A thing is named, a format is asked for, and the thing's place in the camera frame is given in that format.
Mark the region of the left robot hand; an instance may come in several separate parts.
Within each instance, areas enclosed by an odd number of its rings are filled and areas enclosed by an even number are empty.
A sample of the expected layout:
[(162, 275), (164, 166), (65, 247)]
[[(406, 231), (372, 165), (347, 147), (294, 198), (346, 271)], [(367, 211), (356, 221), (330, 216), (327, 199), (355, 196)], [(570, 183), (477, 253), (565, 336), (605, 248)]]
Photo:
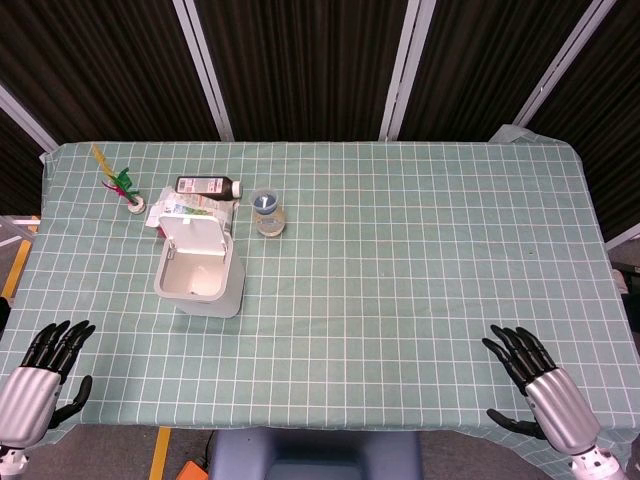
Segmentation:
[(89, 399), (93, 378), (83, 377), (73, 401), (58, 399), (84, 343), (95, 326), (84, 320), (51, 323), (31, 341), (21, 363), (1, 389), (1, 447), (29, 448), (49, 430), (80, 412)]

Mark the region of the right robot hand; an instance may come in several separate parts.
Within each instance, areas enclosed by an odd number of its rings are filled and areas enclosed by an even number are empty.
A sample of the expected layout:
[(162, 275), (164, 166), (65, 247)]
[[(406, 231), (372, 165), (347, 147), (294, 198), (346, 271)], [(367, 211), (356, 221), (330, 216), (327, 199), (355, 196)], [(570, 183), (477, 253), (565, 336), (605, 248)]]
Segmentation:
[(601, 430), (591, 406), (569, 374), (556, 365), (541, 341), (523, 327), (493, 325), (500, 339), (482, 340), (503, 365), (534, 419), (517, 421), (495, 409), (487, 415), (502, 428), (547, 441), (556, 451), (579, 456), (595, 448)]

